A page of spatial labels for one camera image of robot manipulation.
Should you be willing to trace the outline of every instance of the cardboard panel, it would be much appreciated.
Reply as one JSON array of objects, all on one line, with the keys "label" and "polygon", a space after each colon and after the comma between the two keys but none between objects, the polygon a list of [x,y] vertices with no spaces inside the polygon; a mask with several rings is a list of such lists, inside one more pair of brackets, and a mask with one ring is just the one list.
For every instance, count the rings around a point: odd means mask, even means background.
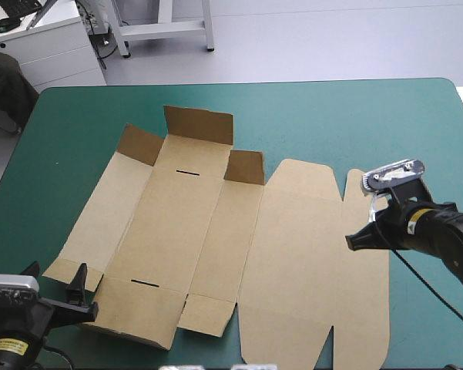
[{"label": "cardboard panel", "polygon": [[283,160],[267,187],[306,197],[341,200],[332,169],[322,164]]},{"label": "cardboard panel", "polygon": [[233,115],[203,109],[165,106],[168,133],[233,145]]},{"label": "cardboard panel", "polygon": [[262,193],[259,185],[224,182],[193,275],[181,328],[222,335],[237,299]]},{"label": "cardboard panel", "polygon": [[151,338],[170,349],[186,295],[104,277],[94,299],[101,309],[94,324],[114,334]]},{"label": "cardboard panel", "polygon": [[117,151],[150,166],[154,166],[163,145],[163,138],[128,124],[123,131]]},{"label": "cardboard panel", "polygon": [[225,181],[190,292],[235,302],[263,187]]},{"label": "cardboard panel", "polygon": [[90,271],[98,271],[88,279],[87,288],[94,291],[116,252],[151,171],[151,166],[114,153],[59,254],[63,261],[54,262],[44,275],[70,282],[78,266],[85,262]]},{"label": "cardboard panel", "polygon": [[187,293],[222,185],[155,167],[107,274]]},{"label": "cardboard panel", "polygon": [[266,185],[238,302],[246,362],[310,370],[333,325],[335,369],[383,364],[388,253],[352,252],[344,239],[367,222],[360,180],[349,173],[341,202],[331,170],[285,160]]},{"label": "cardboard panel", "polygon": [[339,202],[266,187],[243,272],[240,304],[267,307],[284,317],[312,321],[316,315],[319,322],[332,322],[336,277],[328,261],[336,257],[340,219]]},{"label": "cardboard panel", "polygon": [[231,146],[168,135],[155,167],[223,179]]},{"label": "cardboard panel", "polygon": [[179,319],[180,328],[221,337],[233,314],[235,302],[189,294]]},{"label": "cardboard panel", "polygon": [[231,150],[224,179],[265,185],[263,154],[248,150]]},{"label": "cardboard panel", "polygon": [[280,370],[312,369],[331,326],[272,312],[267,306],[238,305],[241,355],[249,364],[277,364]]}]

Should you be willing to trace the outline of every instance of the cabinet drawer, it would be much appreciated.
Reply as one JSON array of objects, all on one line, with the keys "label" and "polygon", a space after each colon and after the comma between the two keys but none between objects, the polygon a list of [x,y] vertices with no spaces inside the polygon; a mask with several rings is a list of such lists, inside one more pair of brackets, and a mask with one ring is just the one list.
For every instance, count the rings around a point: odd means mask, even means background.
[{"label": "cabinet drawer", "polygon": [[13,56],[22,64],[88,45],[84,26],[77,22],[0,42],[0,52]]},{"label": "cabinet drawer", "polygon": [[106,82],[101,73],[101,69],[91,69],[77,73],[76,75],[64,77],[63,79],[56,79],[43,83],[42,85],[36,85],[34,88],[38,93],[49,87],[65,87],[65,86],[105,86]]},{"label": "cabinet drawer", "polygon": [[22,73],[31,85],[40,85],[94,68],[99,68],[99,64],[91,46],[21,64]]}]

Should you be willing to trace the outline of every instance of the green table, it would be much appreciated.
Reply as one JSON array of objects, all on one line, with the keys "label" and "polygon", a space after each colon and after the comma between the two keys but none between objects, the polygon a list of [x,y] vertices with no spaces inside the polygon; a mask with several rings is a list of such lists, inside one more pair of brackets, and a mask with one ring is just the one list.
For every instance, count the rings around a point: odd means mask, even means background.
[{"label": "green table", "polygon": [[[165,135],[165,104],[232,113],[235,147],[264,151],[268,177],[283,158],[325,163],[342,193],[350,168],[414,157],[426,163],[436,201],[454,200],[463,210],[463,105],[445,79],[48,89],[0,183],[0,272],[19,272],[35,259],[43,267],[53,261],[124,125]],[[439,260],[404,255],[463,312],[463,287]],[[40,278],[40,285],[43,295],[62,298],[60,283]],[[49,340],[79,367],[240,361],[236,313],[222,338],[179,330],[169,352],[74,327],[54,331]],[[319,367],[331,367],[331,346]],[[42,362],[63,365],[53,355],[42,355]],[[463,324],[392,258],[384,367],[448,362],[463,366]]]}]

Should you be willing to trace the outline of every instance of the white metal frame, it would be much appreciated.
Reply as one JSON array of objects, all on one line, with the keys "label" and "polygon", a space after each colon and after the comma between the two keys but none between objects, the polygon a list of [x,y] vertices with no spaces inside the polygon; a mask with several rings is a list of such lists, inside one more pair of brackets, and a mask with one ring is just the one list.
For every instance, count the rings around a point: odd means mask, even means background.
[{"label": "white metal frame", "polygon": [[159,0],[157,23],[150,25],[124,25],[116,0],[105,0],[106,14],[115,36],[120,54],[128,58],[128,42],[136,40],[168,39],[180,36],[205,35],[207,50],[214,50],[213,21],[210,0],[202,0],[203,21],[173,22],[173,0]]}]

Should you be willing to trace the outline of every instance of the black slot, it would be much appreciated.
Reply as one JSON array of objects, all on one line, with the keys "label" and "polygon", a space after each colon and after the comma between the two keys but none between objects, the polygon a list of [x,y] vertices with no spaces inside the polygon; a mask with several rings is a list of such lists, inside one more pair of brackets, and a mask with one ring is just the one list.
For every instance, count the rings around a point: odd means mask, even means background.
[{"label": "black slot", "polygon": [[176,170],[176,172],[186,173],[187,175],[200,176],[200,173],[195,173],[195,172],[188,172],[188,171],[182,171],[182,170]]},{"label": "black slot", "polygon": [[159,288],[159,285],[158,285],[158,284],[146,283],[145,281],[141,281],[141,280],[132,279],[131,282],[132,282],[132,283],[137,283],[137,284],[149,285],[150,287]]}]

